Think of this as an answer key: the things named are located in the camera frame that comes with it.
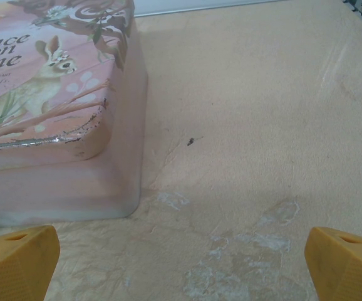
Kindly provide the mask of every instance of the floor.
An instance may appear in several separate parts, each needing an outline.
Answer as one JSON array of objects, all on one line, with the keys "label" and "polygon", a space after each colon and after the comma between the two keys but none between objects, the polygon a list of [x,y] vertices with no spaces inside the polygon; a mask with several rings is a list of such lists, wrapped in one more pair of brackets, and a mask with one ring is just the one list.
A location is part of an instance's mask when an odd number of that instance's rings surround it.
[{"label": "floor", "polygon": [[309,230],[362,235],[362,21],[290,0],[137,23],[141,204],[54,224],[46,300],[317,300]]}]

